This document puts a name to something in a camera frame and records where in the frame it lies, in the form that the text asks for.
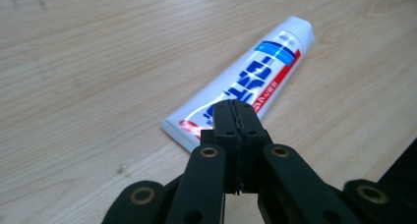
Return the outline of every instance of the white toothpaste tube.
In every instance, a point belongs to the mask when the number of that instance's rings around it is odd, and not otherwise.
[[[224,99],[252,104],[260,119],[314,41],[307,21],[290,17],[168,118],[161,128],[190,152],[212,129],[212,106]]]

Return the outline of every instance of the bolt hole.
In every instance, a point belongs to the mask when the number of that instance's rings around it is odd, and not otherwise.
[[[200,150],[200,154],[204,157],[215,157],[218,155],[218,151],[213,147],[205,147]]]
[[[191,210],[187,212],[184,216],[184,221],[187,224],[196,224],[200,223],[203,219],[203,215],[197,210]]]
[[[143,205],[151,202],[155,197],[155,191],[150,187],[137,188],[130,196],[131,203]]]
[[[289,155],[289,151],[283,147],[275,147],[272,149],[272,154],[279,156],[279,157],[286,157]]]
[[[368,185],[360,185],[356,191],[358,192],[359,196],[366,199],[367,201],[376,204],[384,204],[387,202],[387,196],[377,188]]]
[[[334,224],[341,223],[340,215],[335,211],[327,210],[323,212],[322,216],[327,223],[334,223]]]

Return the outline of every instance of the light wood surface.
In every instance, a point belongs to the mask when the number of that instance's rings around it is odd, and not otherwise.
[[[417,0],[0,0],[0,223],[100,223],[189,153],[159,122],[295,15],[316,41],[264,127],[329,184],[417,137]],[[226,223],[261,223],[227,196]]]

